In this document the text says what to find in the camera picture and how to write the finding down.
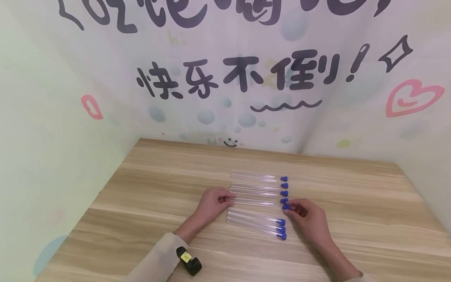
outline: beige sleeve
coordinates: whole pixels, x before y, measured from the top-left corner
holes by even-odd
[[[124,282],[166,282],[180,262],[175,251],[180,246],[188,247],[177,235],[166,233]]]
[[[362,273],[362,277],[346,280],[345,282],[373,282],[373,279],[368,274]]]

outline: star doodle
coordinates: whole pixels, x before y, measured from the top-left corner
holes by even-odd
[[[393,53],[400,45],[403,53],[393,62],[389,57],[389,55]],[[387,64],[386,72],[389,73],[403,58],[405,58],[408,54],[412,53],[413,51],[414,50],[410,48],[409,44],[407,43],[407,34],[406,34],[398,41],[398,43],[393,48],[390,49],[390,51],[388,51],[386,54],[380,57],[378,61],[383,61]]]

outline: white wall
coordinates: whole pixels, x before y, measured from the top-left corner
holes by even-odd
[[[138,139],[29,24],[0,5],[0,281],[34,280]]]

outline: wooden tabletop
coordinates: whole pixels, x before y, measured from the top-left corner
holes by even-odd
[[[289,176],[290,198],[326,210],[334,241],[375,281],[451,281],[451,240],[393,163],[141,139],[37,282],[121,281],[156,242],[231,170]],[[235,205],[283,217],[280,207]],[[202,262],[168,281],[330,281],[320,255],[287,222],[286,241],[225,223],[222,214],[189,246]]]

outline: pink heart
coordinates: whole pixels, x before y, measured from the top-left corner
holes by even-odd
[[[395,96],[403,87],[406,86],[412,86],[412,91],[410,92],[409,97],[414,98],[418,95],[421,95],[426,92],[434,92],[434,97],[427,103],[420,105],[416,108],[404,110],[404,111],[393,111],[393,102],[395,100]],[[431,85],[422,87],[421,81],[418,79],[409,79],[401,83],[400,85],[396,86],[388,96],[387,105],[385,106],[385,114],[387,117],[396,117],[396,116],[405,116],[413,113],[417,113],[419,111],[422,111],[429,106],[431,106],[433,103],[437,102],[438,99],[444,94],[445,89],[442,86],[438,85]],[[418,104],[418,101],[412,101],[412,102],[405,102],[402,98],[399,98],[396,103],[401,107],[410,107],[415,106]]]

